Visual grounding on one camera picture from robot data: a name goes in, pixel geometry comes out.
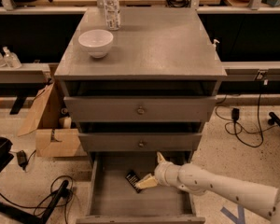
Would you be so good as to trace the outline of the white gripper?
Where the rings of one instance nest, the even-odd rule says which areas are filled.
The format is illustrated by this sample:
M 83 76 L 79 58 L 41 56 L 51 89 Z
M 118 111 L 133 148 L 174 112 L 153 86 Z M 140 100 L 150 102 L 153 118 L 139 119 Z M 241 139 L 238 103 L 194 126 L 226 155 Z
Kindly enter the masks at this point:
M 172 162 L 165 161 L 165 158 L 160 152 L 157 152 L 158 166 L 155 169 L 154 175 L 148 174 L 135 186 L 138 189 L 149 189 L 158 186 L 158 183 L 162 186 L 178 187 L 180 181 L 178 179 L 178 172 L 180 165 L 175 165 Z

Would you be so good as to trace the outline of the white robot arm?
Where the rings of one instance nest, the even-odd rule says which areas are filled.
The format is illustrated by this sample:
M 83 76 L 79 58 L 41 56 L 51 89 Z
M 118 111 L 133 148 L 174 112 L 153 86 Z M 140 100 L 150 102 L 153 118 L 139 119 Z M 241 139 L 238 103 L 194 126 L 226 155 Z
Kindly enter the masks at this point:
M 212 191 L 266 218 L 271 224 L 280 224 L 280 185 L 275 188 L 216 175 L 193 163 L 177 165 L 167 161 L 160 152 L 157 153 L 157 162 L 154 174 L 146 175 L 135 184 L 138 189 L 161 185 L 175 187 L 194 195 Z

